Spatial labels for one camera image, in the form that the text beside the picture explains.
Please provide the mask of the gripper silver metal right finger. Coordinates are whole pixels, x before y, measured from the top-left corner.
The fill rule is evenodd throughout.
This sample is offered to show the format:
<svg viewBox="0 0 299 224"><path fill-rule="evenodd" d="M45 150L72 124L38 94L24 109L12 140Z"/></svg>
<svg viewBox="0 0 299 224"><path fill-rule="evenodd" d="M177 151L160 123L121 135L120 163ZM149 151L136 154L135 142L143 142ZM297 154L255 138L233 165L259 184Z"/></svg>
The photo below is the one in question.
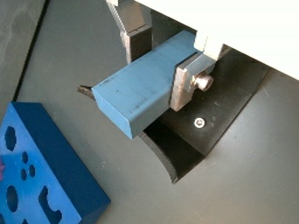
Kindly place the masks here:
<svg viewBox="0 0 299 224"><path fill-rule="evenodd" d="M169 107L179 111L191 101L196 89L205 92L213 82L211 71L217 60L229 51L216 38L196 33L193 47L196 52L176 66Z"/></svg>

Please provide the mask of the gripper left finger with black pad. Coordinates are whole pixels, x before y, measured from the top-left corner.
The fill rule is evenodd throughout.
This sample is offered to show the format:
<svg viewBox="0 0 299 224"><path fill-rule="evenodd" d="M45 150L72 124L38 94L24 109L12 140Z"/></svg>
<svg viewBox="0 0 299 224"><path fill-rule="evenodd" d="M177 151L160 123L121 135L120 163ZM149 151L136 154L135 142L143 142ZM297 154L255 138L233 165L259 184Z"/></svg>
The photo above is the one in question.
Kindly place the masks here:
<svg viewBox="0 0 299 224"><path fill-rule="evenodd" d="M120 39L125 48L126 63L152 50L152 26L145 21L143 6L135 0L105 0L116 21Z"/></svg>

